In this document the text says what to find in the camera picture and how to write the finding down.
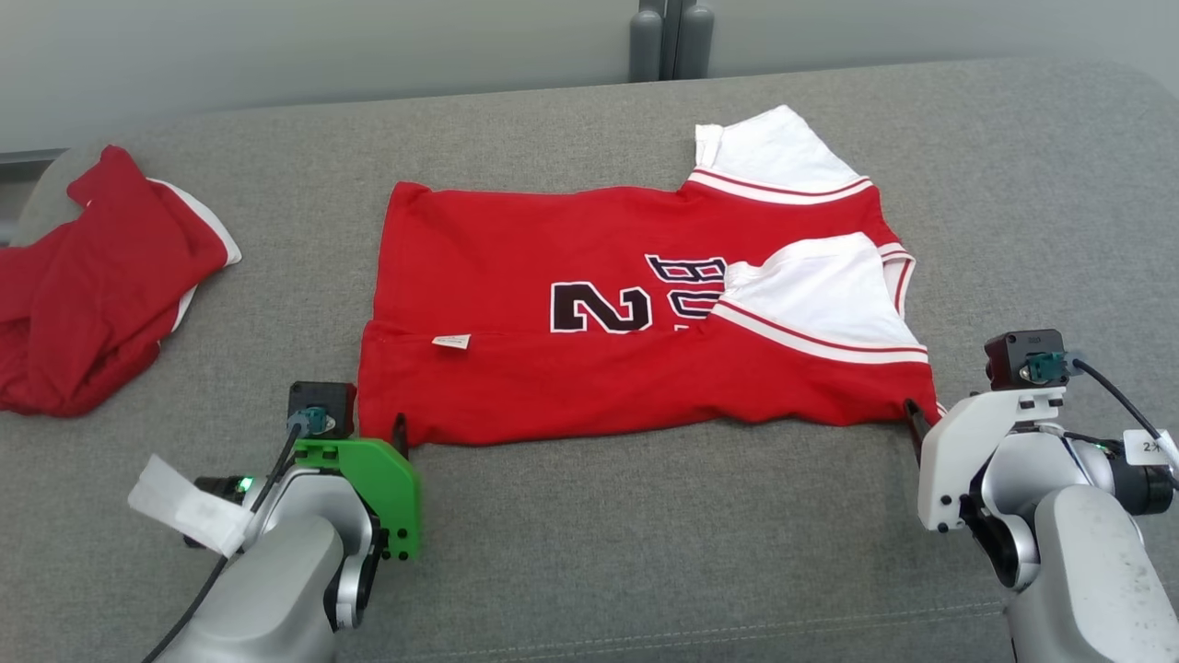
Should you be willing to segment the grey metal upright post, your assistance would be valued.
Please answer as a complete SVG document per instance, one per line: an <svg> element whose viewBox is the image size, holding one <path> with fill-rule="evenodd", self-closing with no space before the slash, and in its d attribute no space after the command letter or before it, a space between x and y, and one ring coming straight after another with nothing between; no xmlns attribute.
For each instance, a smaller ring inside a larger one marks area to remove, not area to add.
<svg viewBox="0 0 1179 663"><path fill-rule="evenodd" d="M681 0L676 58L672 68L674 80L704 79L710 73L716 14L704 0Z"/></svg>
<svg viewBox="0 0 1179 663"><path fill-rule="evenodd" d="M666 0L637 0L630 20L628 81L660 80Z"/></svg>

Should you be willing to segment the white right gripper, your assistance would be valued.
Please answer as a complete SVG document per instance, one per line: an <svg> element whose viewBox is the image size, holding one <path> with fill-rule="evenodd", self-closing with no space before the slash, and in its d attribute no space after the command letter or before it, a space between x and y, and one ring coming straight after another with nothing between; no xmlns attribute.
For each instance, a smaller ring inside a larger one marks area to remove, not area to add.
<svg viewBox="0 0 1179 663"><path fill-rule="evenodd" d="M990 390L954 403L934 427L926 411L905 399L905 424L918 462L917 514L923 529L961 529L957 498L1016 424L1058 418L1065 387Z"/></svg>

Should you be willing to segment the red white basketball jersey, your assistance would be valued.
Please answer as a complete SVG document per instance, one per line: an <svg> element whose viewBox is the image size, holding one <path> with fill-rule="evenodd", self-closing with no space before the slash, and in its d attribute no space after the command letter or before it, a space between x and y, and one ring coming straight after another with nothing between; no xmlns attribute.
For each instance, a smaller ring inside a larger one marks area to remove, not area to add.
<svg viewBox="0 0 1179 663"><path fill-rule="evenodd" d="M391 189L358 427L487 446L729 418L943 415L880 189L779 106L694 129L674 192Z"/></svg>

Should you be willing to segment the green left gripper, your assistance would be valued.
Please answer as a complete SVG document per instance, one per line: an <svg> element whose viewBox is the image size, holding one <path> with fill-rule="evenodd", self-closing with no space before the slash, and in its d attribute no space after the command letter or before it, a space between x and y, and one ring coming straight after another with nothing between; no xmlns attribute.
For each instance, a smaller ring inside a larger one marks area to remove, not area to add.
<svg viewBox="0 0 1179 663"><path fill-rule="evenodd" d="M338 471L358 499L388 532L388 558L417 557L421 539L421 480L408 459L410 444L404 413L394 420L394 445L380 439L299 439L295 462L308 470Z"/></svg>

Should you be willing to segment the red shorts with white stripe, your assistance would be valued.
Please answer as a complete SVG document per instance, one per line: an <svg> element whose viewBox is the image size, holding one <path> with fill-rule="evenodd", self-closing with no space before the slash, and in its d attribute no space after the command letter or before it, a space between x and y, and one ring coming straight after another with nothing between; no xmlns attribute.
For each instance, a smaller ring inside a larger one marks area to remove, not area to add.
<svg viewBox="0 0 1179 663"><path fill-rule="evenodd" d="M104 147L67 189L75 221L0 249L0 412L77 418L159 356L195 289L239 263L210 206Z"/></svg>

